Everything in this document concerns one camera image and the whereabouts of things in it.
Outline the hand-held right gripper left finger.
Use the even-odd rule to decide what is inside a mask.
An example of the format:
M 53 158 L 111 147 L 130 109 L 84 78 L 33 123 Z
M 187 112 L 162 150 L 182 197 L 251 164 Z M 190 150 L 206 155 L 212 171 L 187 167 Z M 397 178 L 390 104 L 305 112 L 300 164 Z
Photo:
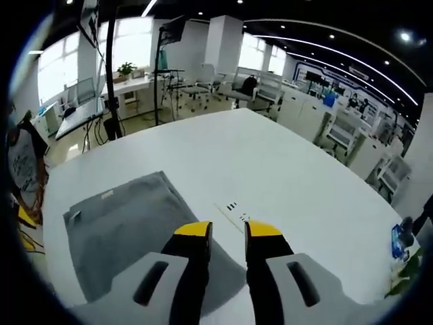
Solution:
M 211 242 L 212 222 L 182 225 L 161 252 L 118 274 L 108 294 L 73 314 L 83 324 L 198 324 Z

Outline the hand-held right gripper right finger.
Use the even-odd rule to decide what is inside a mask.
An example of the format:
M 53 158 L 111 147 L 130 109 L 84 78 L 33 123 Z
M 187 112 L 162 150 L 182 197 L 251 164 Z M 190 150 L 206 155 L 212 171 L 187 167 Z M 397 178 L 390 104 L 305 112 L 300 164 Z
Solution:
M 308 255 L 296 254 L 272 225 L 245 222 L 246 280 L 257 324 L 377 324 L 379 303 L 348 297 L 341 281 Z

